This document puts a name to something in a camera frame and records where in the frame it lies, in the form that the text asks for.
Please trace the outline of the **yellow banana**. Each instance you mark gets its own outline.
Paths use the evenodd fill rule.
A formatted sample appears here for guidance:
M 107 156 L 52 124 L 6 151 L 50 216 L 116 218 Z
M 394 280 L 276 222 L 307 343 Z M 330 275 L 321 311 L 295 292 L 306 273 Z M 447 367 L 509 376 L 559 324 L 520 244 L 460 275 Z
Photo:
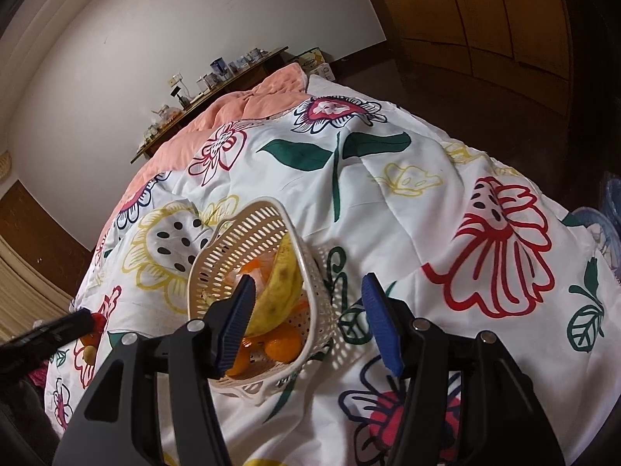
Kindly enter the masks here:
M 297 304 L 303 276 L 294 244 L 286 233 L 277 250 L 269 280 L 257 298 L 245 335 L 263 336 L 282 324 Z

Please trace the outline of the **orange bag of fruit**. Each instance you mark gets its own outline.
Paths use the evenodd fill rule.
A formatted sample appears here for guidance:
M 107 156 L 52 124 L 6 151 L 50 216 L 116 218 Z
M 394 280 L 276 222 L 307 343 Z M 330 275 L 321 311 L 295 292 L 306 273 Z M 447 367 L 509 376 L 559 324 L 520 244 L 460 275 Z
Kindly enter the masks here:
M 275 256 L 274 252 L 257 256 L 241 267 L 231 270 L 226 275 L 224 283 L 235 288 L 243 276 L 251 276 L 255 281 L 256 299 L 259 299 L 272 274 Z

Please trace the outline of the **orange mandarin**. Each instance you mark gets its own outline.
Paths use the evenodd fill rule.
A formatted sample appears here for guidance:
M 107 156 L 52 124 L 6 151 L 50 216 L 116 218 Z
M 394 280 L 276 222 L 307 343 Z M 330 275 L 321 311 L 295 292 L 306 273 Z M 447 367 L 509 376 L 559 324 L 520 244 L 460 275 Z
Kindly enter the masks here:
M 101 340 L 101 334 L 99 332 L 92 332 L 91 334 L 84 334 L 83 337 L 80 338 L 80 342 L 84 347 L 92 346 L 93 348 L 98 348 Z
M 302 350 L 302 335 L 290 323 L 283 323 L 265 334 L 263 350 L 269 359 L 280 362 L 293 362 Z
M 237 352 L 234 364 L 232 364 L 231 368 L 228 368 L 228 370 L 225 371 L 225 374 L 228 377 L 242 377 L 243 374 L 247 372 L 247 369 L 250 368 L 251 353 L 252 348 L 249 345 L 242 343 Z

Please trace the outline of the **green kiwi fruit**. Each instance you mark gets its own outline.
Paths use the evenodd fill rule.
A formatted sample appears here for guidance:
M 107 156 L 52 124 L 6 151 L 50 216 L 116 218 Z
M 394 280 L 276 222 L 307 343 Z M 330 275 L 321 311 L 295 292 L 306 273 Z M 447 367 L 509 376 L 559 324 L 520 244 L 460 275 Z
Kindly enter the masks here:
M 82 359 L 88 366 L 94 366 L 96 364 L 97 347 L 93 345 L 87 345 L 82 350 Z

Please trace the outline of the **white plastic perforated basket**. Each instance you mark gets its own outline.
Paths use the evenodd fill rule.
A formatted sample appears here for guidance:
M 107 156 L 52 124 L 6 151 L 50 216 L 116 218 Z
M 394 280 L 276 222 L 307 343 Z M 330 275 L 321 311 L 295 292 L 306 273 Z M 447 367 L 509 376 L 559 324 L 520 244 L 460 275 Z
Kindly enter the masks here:
M 284 206 L 263 197 L 215 228 L 195 258 L 187 281 L 187 314 L 202 318 L 217 301 L 232 296 L 243 276 L 255 280 L 256 301 L 245 338 L 259 341 L 276 327 L 298 331 L 301 350 L 281 362 L 261 347 L 250 347 L 250 367 L 212 383 L 225 396 L 262 404 L 302 371 L 313 355 L 335 335 L 336 319 L 317 264 Z

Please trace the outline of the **red tomato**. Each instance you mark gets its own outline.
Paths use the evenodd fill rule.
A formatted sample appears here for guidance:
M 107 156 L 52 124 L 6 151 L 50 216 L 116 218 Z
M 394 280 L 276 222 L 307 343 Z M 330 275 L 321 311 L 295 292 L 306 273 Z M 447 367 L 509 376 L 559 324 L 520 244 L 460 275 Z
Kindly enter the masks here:
M 92 318 L 94 321 L 94 331 L 97 334 L 103 334 L 106 322 L 106 316 L 102 315 L 102 313 L 92 313 Z

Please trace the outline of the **beige curtain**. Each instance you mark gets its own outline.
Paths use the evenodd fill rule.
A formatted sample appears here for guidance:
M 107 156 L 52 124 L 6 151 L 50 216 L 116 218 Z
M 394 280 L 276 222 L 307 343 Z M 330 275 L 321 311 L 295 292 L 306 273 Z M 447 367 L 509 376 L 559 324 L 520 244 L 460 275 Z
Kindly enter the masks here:
M 9 341 L 68 313 L 71 297 L 0 241 L 0 337 Z

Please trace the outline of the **white floral duvet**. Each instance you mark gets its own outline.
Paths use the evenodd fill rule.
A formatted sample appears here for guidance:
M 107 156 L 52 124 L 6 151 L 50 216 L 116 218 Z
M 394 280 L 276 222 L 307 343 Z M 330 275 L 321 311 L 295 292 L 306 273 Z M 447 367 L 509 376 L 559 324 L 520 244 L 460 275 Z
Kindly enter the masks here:
M 279 200 L 310 246 L 336 344 L 259 406 L 218 396 L 237 464 L 382 465 L 398 408 L 359 302 L 375 273 L 414 313 L 495 331 L 571 465 L 620 460 L 620 285 L 592 233 L 532 181 L 389 102 L 312 77 L 277 116 L 229 122 L 121 209 L 77 292 L 106 338 L 178 326 L 217 224 Z

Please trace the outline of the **brown wooden door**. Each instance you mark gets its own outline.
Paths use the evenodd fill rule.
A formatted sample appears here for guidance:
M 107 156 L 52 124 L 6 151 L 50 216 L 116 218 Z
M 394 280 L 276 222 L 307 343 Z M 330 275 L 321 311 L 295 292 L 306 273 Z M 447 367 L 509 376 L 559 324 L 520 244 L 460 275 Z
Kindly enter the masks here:
M 71 237 L 20 181 L 1 198 L 1 236 L 40 275 L 75 297 L 93 251 Z

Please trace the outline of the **pink blanket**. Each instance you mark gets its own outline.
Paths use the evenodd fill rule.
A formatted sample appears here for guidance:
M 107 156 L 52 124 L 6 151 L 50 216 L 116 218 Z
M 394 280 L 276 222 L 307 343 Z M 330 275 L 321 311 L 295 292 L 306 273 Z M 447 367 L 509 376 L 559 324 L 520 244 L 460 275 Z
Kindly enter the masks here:
M 142 187 L 152 177 L 160 172 L 184 169 L 202 143 L 226 123 L 266 119 L 299 105 L 309 97 L 307 83 L 309 76 L 294 63 L 280 68 L 251 90 L 226 94 L 215 101 L 176 136 L 163 143 L 155 156 L 138 170 L 104 224 L 96 248 L 103 247 L 118 213 L 139 196 Z

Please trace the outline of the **wooden sideboard table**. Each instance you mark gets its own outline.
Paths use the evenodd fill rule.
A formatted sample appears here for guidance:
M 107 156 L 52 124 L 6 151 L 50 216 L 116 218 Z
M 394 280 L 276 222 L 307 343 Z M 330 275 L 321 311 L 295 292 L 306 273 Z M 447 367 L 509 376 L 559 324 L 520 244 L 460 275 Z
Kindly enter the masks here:
M 283 54 L 287 49 L 287 46 L 283 46 L 272 50 L 259 61 L 250 64 L 244 71 L 239 71 L 232 79 L 219 84 L 208 93 L 199 95 L 189 107 L 166 122 L 151 141 L 142 144 L 130 160 L 130 164 L 136 163 L 142 157 L 145 159 L 152 158 L 163 143 L 176 136 L 183 127 L 195 120 L 219 98 L 232 92 L 244 92 L 253 89 L 274 71 L 282 68 L 285 65 Z

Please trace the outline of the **blue white jug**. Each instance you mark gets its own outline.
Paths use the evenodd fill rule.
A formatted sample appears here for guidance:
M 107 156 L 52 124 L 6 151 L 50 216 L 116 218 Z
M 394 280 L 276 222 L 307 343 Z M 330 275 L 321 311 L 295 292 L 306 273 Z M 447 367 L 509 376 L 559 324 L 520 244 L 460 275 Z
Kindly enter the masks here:
M 223 60 L 222 57 L 210 62 L 210 67 L 212 68 L 214 74 L 223 81 L 231 78 L 231 71 L 229 70 L 227 63 Z

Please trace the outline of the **wooden wardrobe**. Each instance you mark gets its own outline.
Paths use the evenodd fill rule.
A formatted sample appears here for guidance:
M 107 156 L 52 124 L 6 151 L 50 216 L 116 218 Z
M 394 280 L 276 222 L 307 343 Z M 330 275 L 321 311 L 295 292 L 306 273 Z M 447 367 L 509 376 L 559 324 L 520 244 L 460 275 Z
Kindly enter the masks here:
M 371 0 L 403 62 L 509 89 L 564 116 L 572 98 L 565 0 Z

